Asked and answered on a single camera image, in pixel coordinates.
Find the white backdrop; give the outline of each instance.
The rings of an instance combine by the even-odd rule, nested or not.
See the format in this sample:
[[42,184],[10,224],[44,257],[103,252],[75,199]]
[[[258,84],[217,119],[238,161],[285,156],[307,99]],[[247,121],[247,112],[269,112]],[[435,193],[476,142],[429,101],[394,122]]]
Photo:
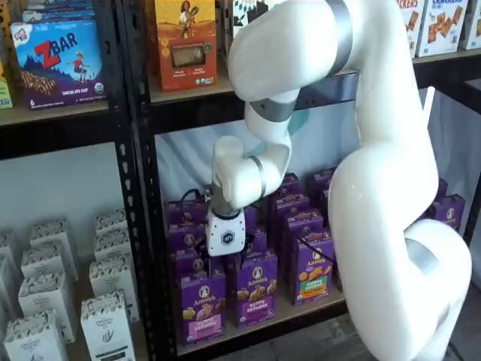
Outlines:
[[[289,127],[293,143],[289,170],[304,176],[336,165],[354,151],[358,142],[353,110],[351,102],[296,112]],[[429,130],[449,193],[465,197],[469,209],[481,171],[481,117],[437,93]],[[242,121],[156,137],[165,199],[179,199],[187,189],[210,183],[212,146],[221,135],[241,138],[248,152],[262,150]],[[15,228],[24,245],[29,225],[46,217],[66,216],[80,256],[91,256],[95,215],[122,204],[112,144],[0,162],[0,229]],[[481,281],[479,227],[471,253]]]

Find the snack box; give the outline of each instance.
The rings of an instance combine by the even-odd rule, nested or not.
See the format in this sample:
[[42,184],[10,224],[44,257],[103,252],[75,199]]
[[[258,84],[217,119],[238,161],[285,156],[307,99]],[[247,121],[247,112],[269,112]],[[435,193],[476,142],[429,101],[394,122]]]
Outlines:
[[135,360],[122,291],[83,301],[80,322],[92,360]]
[[132,265],[129,258],[119,256],[92,262],[89,270],[90,283],[96,297],[115,290],[122,290],[126,298],[130,321],[140,320]]
[[470,0],[467,3],[466,17],[459,47],[462,49],[478,49],[481,47],[481,1]]
[[11,32],[30,109],[105,98],[94,19],[14,23]]
[[185,344],[214,338],[225,331],[225,273],[215,262],[210,272],[200,271],[177,279]]
[[214,0],[155,0],[162,90],[216,83]]
[[0,255],[0,305],[5,309],[9,320],[21,315],[18,303],[19,287],[20,284],[16,282],[8,258]]
[[49,273],[65,272],[62,245],[48,242],[23,252],[22,273],[24,277],[38,277]]
[[12,361],[68,361],[55,310],[10,321],[5,348]]
[[0,231],[0,254],[7,257],[12,273],[18,284],[20,284],[23,278],[20,268],[20,264],[22,263],[22,250],[20,243],[15,240],[14,231]]
[[68,224],[65,218],[35,224],[30,234],[30,245],[37,247],[47,242],[60,242],[65,272],[72,280],[76,281],[78,280],[77,250],[75,249],[75,242],[71,239],[71,235],[68,234],[67,227]]
[[289,289],[293,305],[315,301],[327,296],[331,288],[332,262],[311,248],[334,259],[331,233],[311,233],[303,237],[310,247],[299,240],[292,240],[291,272]]
[[273,250],[237,256],[229,270],[237,327],[254,325],[275,316],[277,256]]
[[416,54],[424,2],[425,0],[398,0],[398,5],[404,18],[404,24],[406,25],[407,41],[411,57],[414,57]]
[[459,231],[465,203],[466,201],[458,194],[438,199],[429,208],[429,217]]
[[425,0],[417,56],[454,53],[466,14],[467,0]]
[[55,310],[62,338],[68,344],[75,342],[78,319],[70,278],[64,272],[26,278],[20,287],[18,301],[25,316]]
[[97,216],[95,218],[95,233],[103,235],[116,228],[127,227],[127,215],[124,208],[116,209],[113,212]]

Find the robotic arm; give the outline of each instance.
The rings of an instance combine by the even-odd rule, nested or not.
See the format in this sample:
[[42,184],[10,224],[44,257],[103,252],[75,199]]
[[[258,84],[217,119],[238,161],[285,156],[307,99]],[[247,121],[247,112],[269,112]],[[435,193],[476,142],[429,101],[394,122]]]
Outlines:
[[229,76],[247,127],[268,146],[244,158],[236,138],[216,143],[209,253],[244,247],[241,209],[280,185],[299,89],[343,69],[359,72],[361,147],[334,173],[328,211],[350,315],[379,360],[442,360],[472,264],[454,230],[415,222],[438,174],[395,0],[287,1],[237,35]]

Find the floor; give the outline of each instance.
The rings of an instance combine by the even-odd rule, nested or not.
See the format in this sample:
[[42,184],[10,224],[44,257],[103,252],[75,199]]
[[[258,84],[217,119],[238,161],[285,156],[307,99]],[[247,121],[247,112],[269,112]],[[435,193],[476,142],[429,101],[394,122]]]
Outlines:
[[[376,361],[344,315],[215,361]],[[481,359],[481,292],[470,288],[444,361]]]

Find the white box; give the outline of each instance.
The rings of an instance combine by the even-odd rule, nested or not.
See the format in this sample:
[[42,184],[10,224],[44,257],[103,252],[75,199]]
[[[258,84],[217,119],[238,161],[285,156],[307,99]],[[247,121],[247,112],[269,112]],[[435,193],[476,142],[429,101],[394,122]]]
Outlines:
[[23,252],[23,276],[38,277],[57,272],[65,272],[62,245],[59,242],[44,243]]
[[478,49],[481,47],[481,1],[470,0],[467,4],[463,32],[459,46],[462,49]]
[[83,301],[80,322],[92,361],[107,358],[135,361],[122,291]]
[[122,290],[126,297],[127,314],[130,321],[139,321],[138,301],[135,294],[134,276],[130,260],[124,256],[92,262],[90,283],[96,297],[115,290]]
[[17,297],[19,287],[7,257],[0,255],[0,303],[5,308],[9,320],[21,315]]
[[117,209],[112,213],[98,216],[95,219],[96,235],[103,235],[115,228],[126,228],[127,216],[124,208]]
[[467,0],[425,0],[417,56],[454,53],[466,14]]
[[30,245],[32,247],[51,241],[59,241],[62,244],[65,272],[74,281],[78,280],[77,251],[75,250],[74,242],[68,237],[67,220],[65,218],[34,225],[30,235]]
[[60,333],[68,344],[75,342],[78,328],[70,281],[64,272],[26,278],[18,293],[25,316],[46,310],[56,311]]
[[22,282],[23,276],[20,271],[22,262],[22,249],[19,242],[15,242],[14,231],[0,232],[0,254],[4,254],[11,264],[13,273],[18,284]]
[[9,322],[5,348],[12,361],[68,361],[55,310]]
[[398,5],[404,19],[404,25],[406,26],[407,42],[411,51],[411,57],[414,57],[416,54],[424,3],[425,0],[398,0]]

